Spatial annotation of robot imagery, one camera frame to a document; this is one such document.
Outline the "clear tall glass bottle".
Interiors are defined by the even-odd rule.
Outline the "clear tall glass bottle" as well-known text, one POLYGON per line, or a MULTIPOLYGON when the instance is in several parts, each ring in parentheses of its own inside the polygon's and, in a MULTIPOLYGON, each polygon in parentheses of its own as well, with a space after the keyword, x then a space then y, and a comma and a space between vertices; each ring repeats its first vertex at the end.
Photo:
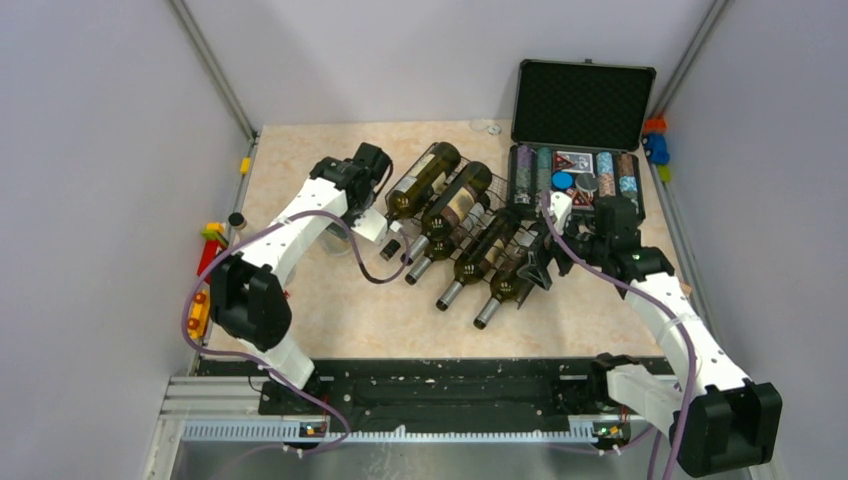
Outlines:
POLYGON ((335 222, 330 222, 321 232, 318 243, 328 256, 339 257, 352 252, 351 235, 335 222))

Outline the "green wine bottle back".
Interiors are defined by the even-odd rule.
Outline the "green wine bottle back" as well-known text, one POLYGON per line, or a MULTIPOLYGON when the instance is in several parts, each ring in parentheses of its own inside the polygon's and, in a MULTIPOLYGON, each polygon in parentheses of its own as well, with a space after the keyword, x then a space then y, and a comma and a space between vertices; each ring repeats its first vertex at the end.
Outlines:
POLYGON ((548 247, 547 237, 548 230, 539 221, 516 235, 515 245, 506 252, 505 259, 490 281, 490 298, 474 319, 473 326, 475 328, 485 329, 500 306, 505 303, 515 302, 518 308, 521 308, 531 290, 536 286, 519 278, 516 270, 524 250, 540 242, 544 242, 548 247))

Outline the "green wine bottle front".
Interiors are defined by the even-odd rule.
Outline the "green wine bottle front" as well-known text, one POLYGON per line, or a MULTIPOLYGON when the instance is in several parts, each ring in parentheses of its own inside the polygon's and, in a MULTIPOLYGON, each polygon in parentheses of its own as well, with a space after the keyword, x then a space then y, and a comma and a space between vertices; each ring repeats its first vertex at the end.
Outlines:
POLYGON ((462 240, 459 237, 451 235, 428 245, 421 258, 405 275, 404 280, 406 283, 415 285, 434 263, 450 259, 461 245, 461 242, 462 240))

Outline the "dark bottle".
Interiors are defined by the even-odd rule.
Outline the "dark bottle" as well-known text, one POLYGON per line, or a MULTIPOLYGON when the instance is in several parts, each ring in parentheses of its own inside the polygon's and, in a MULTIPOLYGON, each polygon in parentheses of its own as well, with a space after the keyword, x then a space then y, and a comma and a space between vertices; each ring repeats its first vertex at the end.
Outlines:
POLYGON ((389 193, 386 201, 387 221, 392 223, 414 217, 460 161, 461 155, 453 144, 436 143, 389 193))

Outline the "black wire wine rack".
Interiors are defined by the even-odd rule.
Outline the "black wire wine rack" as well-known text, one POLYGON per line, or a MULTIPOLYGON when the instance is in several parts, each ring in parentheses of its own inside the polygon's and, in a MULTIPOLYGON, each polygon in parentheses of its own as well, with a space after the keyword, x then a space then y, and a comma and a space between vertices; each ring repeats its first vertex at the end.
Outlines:
MULTIPOLYGON (((465 165, 467 165, 468 163, 465 163, 465 162, 462 160, 462 156, 461 156, 460 164, 459 164, 459 165, 456 167, 456 169, 455 169, 455 170, 454 170, 454 171, 453 171, 453 172, 452 172, 452 173, 448 176, 448 178, 446 179, 446 181, 444 182, 444 184, 443 184, 443 185, 441 185, 441 186, 440 186, 440 187, 439 187, 439 188, 435 191, 434 195, 433 195, 433 196, 432 196, 432 197, 431 197, 431 198, 427 201, 427 203, 423 206, 423 208, 422 208, 422 209, 421 209, 421 210, 420 210, 420 211, 419 211, 419 212, 418 212, 418 213, 417 213, 414 217, 412 217, 412 218, 407 218, 407 219, 418 218, 418 219, 420 220, 420 228, 421 228, 421 218, 422 218, 422 215, 423 215, 423 214, 425 213, 425 211, 426 211, 427 209, 429 209, 429 208, 430 208, 430 206, 431 206, 431 205, 432 205, 432 204, 433 204, 433 203, 434 203, 434 202, 435 202, 435 201, 436 201, 436 200, 437 200, 437 199, 438 199, 438 198, 439 198, 439 197, 440 197, 440 196, 444 193, 444 191, 445 191, 445 189, 448 187, 448 185, 449 185, 449 184, 450 184, 450 183, 454 180, 454 178, 455 178, 455 177, 456 177, 456 176, 460 173, 460 171, 463 169, 463 167, 464 167, 465 165)), ((454 230, 451 234, 449 234, 449 235, 448 235, 448 236, 455 235, 455 236, 459 237, 459 238, 462 240, 461 245, 460 245, 460 246, 459 246, 459 248, 456 250, 456 251, 459 251, 459 252, 460 252, 460 254, 461 254, 461 253, 465 250, 465 248, 469 245, 469 243, 471 242, 472 238, 473 238, 473 237, 475 237, 475 236, 478 234, 478 232, 479 232, 479 231, 483 230, 483 229, 484 229, 484 228, 488 225, 488 223, 489 223, 489 222, 491 221, 491 219, 493 218, 493 216, 494 216, 495 212, 497 211, 497 210, 496 210, 496 211, 494 211, 492 214, 488 214, 488 213, 487 213, 487 209, 488 209, 488 208, 489 208, 489 197, 488 197, 488 194, 487 194, 487 191, 486 191, 486 193, 485 193, 485 194, 481 197, 481 199, 480 199, 480 200, 479 200, 479 201, 478 201, 478 202, 474 205, 474 207, 471 209, 471 211, 470 211, 470 213, 469 213, 468 217, 467 217, 467 218, 466 218, 463 222, 461 222, 461 223, 460 223, 460 225, 459 225, 459 226, 458 226, 458 227, 457 227, 457 228, 456 228, 456 229, 455 229, 455 230, 454 230)), ((412 266, 413 266, 413 265, 414 265, 414 264, 415 264, 415 263, 416 263, 416 262, 417 262, 417 261, 421 258, 421 256, 422 256, 422 254, 423 254, 423 253, 424 253, 424 251, 423 251, 423 252, 422 252, 422 253, 421 253, 421 254, 420 254, 420 255, 419 255, 419 256, 418 256, 418 257, 414 260, 414 262, 410 265, 411 267, 412 267, 412 266)))

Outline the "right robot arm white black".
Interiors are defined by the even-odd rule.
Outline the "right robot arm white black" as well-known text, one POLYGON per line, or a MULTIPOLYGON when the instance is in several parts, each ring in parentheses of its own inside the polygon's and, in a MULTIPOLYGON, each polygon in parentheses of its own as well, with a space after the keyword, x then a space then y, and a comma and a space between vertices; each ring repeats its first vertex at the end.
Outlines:
POLYGON ((664 252, 643 245, 636 206, 626 197, 602 197, 586 231, 571 213, 570 196, 541 196, 544 249, 563 269, 576 265, 615 286, 678 382, 666 384, 624 355, 599 356, 586 385, 589 404, 600 412, 626 406, 666 438, 664 478, 676 467, 701 478, 769 463, 783 409, 780 393, 769 382, 755 382, 724 352, 664 252))

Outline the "green wine bottle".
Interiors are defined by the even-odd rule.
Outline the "green wine bottle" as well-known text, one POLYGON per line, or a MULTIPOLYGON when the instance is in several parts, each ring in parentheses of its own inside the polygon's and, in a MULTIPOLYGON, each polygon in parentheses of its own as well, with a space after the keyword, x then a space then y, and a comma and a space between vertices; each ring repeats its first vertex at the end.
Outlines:
POLYGON ((415 285, 434 263, 450 259, 461 245, 461 242, 462 240, 459 237, 451 235, 428 245, 421 258, 405 275, 404 280, 406 283, 415 285))
POLYGON ((520 226, 521 217, 516 211, 506 207, 497 210, 455 261, 453 280, 436 301, 436 308, 446 311, 466 286, 482 281, 520 226))
POLYGON ((506 252, 505 259, 490 281, 490 298, 474 319, 473 326, 475 328, 485 329, 500 306, 505 303, 515 302, 518 308, 521 308, 531 290, 536 286, 519 278, 516 270, 524 250, 540 242, 544 242, 548 247, 547 237, 548 230, 539 221, 516 235, 515 245, 506 252))
POLYGON ((421 233, 402 254, 403 263, 411 265, 427 246, 451 234, 486 193, 492 179, 492 172, 485 164, 472 161, 465 165, 422 215, 421 233))

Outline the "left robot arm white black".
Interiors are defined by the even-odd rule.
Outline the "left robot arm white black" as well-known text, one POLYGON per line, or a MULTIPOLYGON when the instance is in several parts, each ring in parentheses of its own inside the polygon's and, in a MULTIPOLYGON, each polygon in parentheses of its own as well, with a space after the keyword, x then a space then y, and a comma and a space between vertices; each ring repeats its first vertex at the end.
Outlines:
POLYGON ((211 271, 213 322, 239 340, 253 360, 287 381, 282 398, 297 413, 317 407, 321 388, 310 379, 313 361, 289 331, 292 312, 284 283, 331 224, 349 239, 374 244, 385 239, 388 223, 373 203, 392 166, 382 149, 368 143, 350 159, 322 159, 265 233, 225 254, 211 271))

